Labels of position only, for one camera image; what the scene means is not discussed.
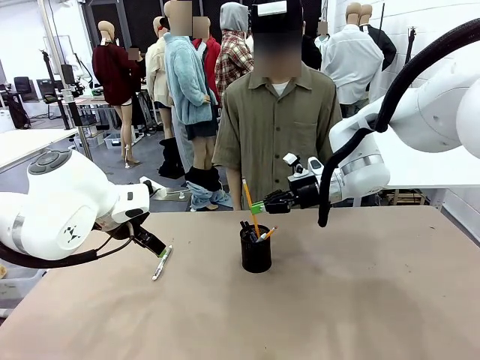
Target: gray hoodie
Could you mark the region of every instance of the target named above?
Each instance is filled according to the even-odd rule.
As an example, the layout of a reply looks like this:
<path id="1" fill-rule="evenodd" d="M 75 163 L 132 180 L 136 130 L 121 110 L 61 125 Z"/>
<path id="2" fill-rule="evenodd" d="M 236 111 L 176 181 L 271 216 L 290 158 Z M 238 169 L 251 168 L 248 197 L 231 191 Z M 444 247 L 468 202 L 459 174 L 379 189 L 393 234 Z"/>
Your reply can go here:
<path id="1" fill-rule="evenodd" d="M 248 31 L 248 6 L 226 2 L 220 8 L 220 29 L 236 32 Z"/>

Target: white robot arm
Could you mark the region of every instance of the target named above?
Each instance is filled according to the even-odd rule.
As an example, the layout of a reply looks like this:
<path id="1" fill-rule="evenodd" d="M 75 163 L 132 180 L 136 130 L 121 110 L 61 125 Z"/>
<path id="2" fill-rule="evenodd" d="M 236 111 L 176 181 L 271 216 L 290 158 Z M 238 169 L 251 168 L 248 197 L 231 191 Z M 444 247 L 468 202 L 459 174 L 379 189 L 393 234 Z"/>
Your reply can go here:
<path id="1" fill-rule="evenodd" d="M 480 158 L 480 68 L 478 47 L 471 46 L 451 65 L 420 88 L 409 88 L 426 68 L 449 53 L 480 40 L 480 19 L 433 42 L 397 76 L 387 95 L 369 104 L 330 131 L 334 154 L 323 166 L 315 157 L 307 169 L 294 155 L 290 191 L 276 191 L 252 208 L 253 213 L 288 212 L 291 205 L 319 205 L 319 225 L 326 226 L 330 204 L 382 190 L 390 179 L 373 132 L 390 126 L 408 146 L 423 152 L 444 152 L 464 146 Z"/>
<path id="2" fill-rule="evenodd" d="M 28 182 L 28 195 L 0 193 L 0 254 L 7 247 L 37 259 L 62 260 L 93 228 L 126 239 L 122 224 L 127 222 L 134 225 L 135 242 L 157 255 L 164 249 L 140 227 L 149 210 L 145 184 L 114 185 L 94 163 L 71 150 L 40 156 L 28 167 Z"/>

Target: pencil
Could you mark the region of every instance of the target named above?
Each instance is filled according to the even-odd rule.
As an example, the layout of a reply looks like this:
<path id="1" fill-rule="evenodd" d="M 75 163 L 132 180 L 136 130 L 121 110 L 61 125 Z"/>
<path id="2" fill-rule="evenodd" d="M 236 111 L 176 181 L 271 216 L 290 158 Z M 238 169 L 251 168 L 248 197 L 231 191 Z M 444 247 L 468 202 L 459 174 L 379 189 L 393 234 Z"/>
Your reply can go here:
<path id="1" fill-rule="evenodd" d="M 247 196 L 248 207 L 251 209 L 252 208 L 252 198 L 250 197 L 250 191 L 248 191 L 247 180 L 245 180 L 245 178 L 243 178 L 241 180 L 241 182 L 243 183 L 243 187 L 245 189 L 245 195 Z M 260 229 L 258 228 L 257 216 L 252 214 L 252 218 L 253 218 L 253 225 L 255 226 L 256 238 L 259 239 L 260 238 Z"/>
<path id="2" fill-rule="evenodd" d="M 273 229 L 271 229 L 269 232 L 267 232 L 267 235 L 265 237 L 265 240 L 268 239 L 273 233 L 274 231 L 278 229 L 278 226 L 273 226 Z"/>

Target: maroon jacket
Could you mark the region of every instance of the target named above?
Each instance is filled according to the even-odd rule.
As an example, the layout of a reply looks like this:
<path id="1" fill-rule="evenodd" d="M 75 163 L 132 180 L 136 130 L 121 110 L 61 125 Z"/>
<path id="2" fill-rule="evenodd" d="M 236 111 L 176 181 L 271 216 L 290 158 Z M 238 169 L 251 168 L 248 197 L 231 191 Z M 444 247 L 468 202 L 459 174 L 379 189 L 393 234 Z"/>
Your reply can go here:
<path id="1" fill-rule="evenodd" d="M 195 49 L 198 49 L 202 39 L 195 39 L 193 42 Z M 215 85 L 215 63 L 217 62 L 218 54 L 220 54 L 220 44 L 210 35 L 210 38 L 206 42 L 207 49 L 203 53 L 203 63 L 205 64 L 205 72 L 207 74 L 208 87 L 213 90 L 217 102 L 220 103 L 220 97 L 218 96 L 217 86 Z"/>
<path id="2" fill-rule="evenodd" d="M 113 43 L 97 46 L 91 63 L 108 104 L 119 106 L 131 99 L 140 84 L 140 69 L 135 61 L 128 60 L 125 49 Z"/>

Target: pen holder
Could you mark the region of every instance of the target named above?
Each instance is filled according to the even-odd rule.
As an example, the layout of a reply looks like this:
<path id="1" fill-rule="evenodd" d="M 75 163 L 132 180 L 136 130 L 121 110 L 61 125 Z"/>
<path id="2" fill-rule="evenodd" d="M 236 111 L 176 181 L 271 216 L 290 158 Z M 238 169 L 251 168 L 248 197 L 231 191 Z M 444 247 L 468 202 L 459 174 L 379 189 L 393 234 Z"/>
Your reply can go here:
<path id="1" fill-rule="evenodd" d="M 266 234 L 269 228 L 263 225 L 259 225 L 260 235 Z M 254 226 L 250 225 L 250 228 L 255 231 Z M 248 231 L 242 229 L 240 231 L 241 240 L 241 265 L 243 269 L 248 272 L 258 274 L 260 272 L 266 272 L 272 266 L 272 254 L 270 252 L 270 239 L 259 242 L 252 242 Z"/>

